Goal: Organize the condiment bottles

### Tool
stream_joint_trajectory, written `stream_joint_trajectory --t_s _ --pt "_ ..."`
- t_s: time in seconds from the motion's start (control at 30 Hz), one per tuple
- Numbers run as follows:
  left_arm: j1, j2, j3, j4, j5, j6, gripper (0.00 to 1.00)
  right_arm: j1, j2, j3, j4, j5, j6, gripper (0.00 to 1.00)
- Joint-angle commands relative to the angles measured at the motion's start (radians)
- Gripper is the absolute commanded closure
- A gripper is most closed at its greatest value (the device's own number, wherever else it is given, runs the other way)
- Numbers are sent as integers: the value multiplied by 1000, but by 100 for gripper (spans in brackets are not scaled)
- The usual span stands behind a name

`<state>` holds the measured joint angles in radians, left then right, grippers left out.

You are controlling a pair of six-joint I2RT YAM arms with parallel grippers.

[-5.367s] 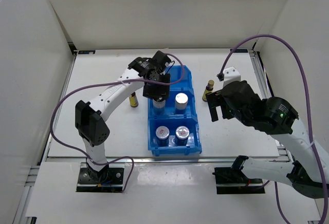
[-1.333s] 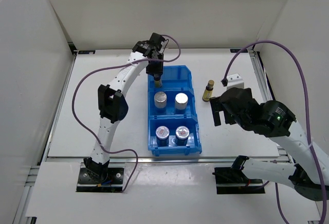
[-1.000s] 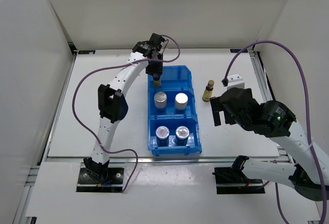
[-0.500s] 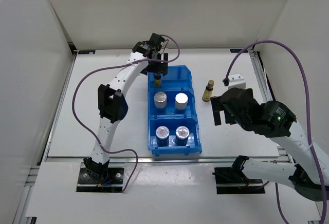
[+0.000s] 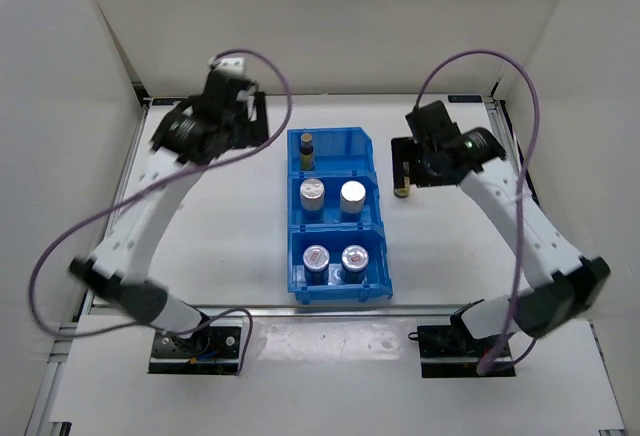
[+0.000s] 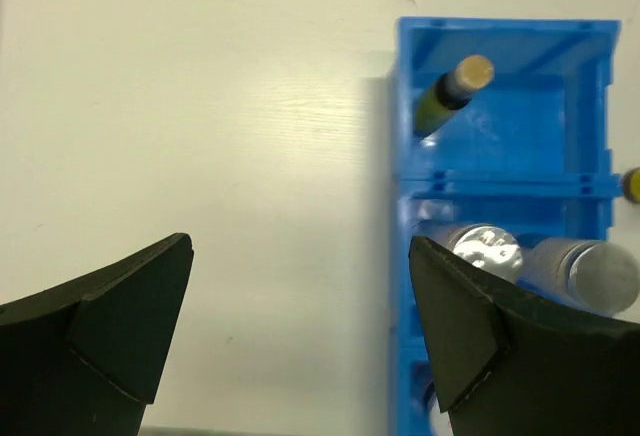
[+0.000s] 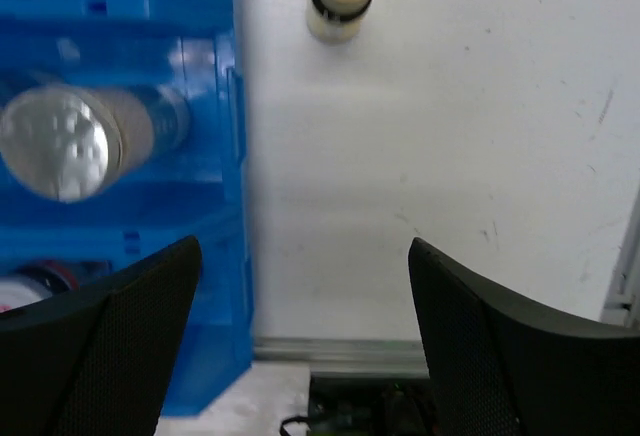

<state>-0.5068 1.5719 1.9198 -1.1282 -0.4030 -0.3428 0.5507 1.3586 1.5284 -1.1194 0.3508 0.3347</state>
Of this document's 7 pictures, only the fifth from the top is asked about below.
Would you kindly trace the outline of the yellow label bottle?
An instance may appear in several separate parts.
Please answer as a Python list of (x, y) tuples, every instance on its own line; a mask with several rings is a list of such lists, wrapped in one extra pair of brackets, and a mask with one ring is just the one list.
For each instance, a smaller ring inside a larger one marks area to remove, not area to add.
[(411, 181), (409, 177), (402, 177), (401, 181), (394, 185), (393, 194), (395, 197), (404, 199), (410, 195)]
[(305, 132), (300, 136), (300, 170), (313, 171), (315, 169), (313, 137)]

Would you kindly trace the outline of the white bead jar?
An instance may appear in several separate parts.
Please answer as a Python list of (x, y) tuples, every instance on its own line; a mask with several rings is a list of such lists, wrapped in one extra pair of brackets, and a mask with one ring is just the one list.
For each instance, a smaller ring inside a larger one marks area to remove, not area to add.
[(355, 180), (345, 182), (340, 190), (340, 216), (342, 221), (358, 221), (366, 199), (365, 186)]
[(305, 179), (299, 188), (302, 214), (308, 220), (317, 220), (322, 217), (325, 202), (325, 187), (321, 180), (316, 178)]

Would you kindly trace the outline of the sauce jar white lid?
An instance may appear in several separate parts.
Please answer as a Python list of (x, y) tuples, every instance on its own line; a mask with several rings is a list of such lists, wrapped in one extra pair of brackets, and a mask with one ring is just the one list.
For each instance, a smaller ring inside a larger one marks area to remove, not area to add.
[(344, 284), (360, 284), (365, 280), (369, 254), (360, 245), (346, 247), (341, 255), (341, 279)]
[(307, 247), (302, 256), (302, 262), (308, 285), (324, 285), (328, 282), (330, 254), (324, 246)]

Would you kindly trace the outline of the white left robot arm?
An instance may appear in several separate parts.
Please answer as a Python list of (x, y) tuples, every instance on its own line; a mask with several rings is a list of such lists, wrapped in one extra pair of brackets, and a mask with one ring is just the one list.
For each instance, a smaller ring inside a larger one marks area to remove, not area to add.
[(204, 314), (153, 282), (151, 261), (205, 168), (229, 150), (257, 148), (268, 138), (264, 94), (245, 76), (243, 59), (212, 62), (203, 91), (180, 101), (156, 127), (137, 201), (89, 256), (72, 260), (71, 275), (134, 322), (175, 334), (186, 355), (205, 352)]

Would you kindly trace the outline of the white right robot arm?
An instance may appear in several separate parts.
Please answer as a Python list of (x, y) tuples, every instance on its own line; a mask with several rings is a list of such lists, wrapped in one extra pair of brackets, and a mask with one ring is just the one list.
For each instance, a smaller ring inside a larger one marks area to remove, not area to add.
[(486, 338), (523, 332), (541, 338), (589, 309), (611, 274), (601, 257), (584, 256), (547, 219), (528, 194), (490, 130), (462, 132), (437, 100), (406, 117), (411, 134), (391, 141), (395, 187), (457, 186), (493, 223), (513, 252), (520, 252), (528, 283), (509, 323), (510, 298), (479, 300), (450, 319), (449, 343), (460, 355), (477, 352)]

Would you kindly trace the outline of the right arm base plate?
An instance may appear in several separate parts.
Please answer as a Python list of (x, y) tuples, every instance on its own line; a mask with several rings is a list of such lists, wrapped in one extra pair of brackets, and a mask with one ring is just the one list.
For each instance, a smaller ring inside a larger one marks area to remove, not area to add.
[(408, 334), (418, 344), (423, 379), (478, 378), (477, 365), (498, 336), (464, 341), (447, 325), (423, 325)]

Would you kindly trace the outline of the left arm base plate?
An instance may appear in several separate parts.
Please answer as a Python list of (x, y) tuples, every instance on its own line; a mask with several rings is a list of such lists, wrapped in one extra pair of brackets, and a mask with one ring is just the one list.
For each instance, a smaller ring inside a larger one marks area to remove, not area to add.
[(152, 375), (231, 376), (240, 372), (248, 323), (223, 318), (203, 329), (195, 343), (156, 332), (147, 373)]

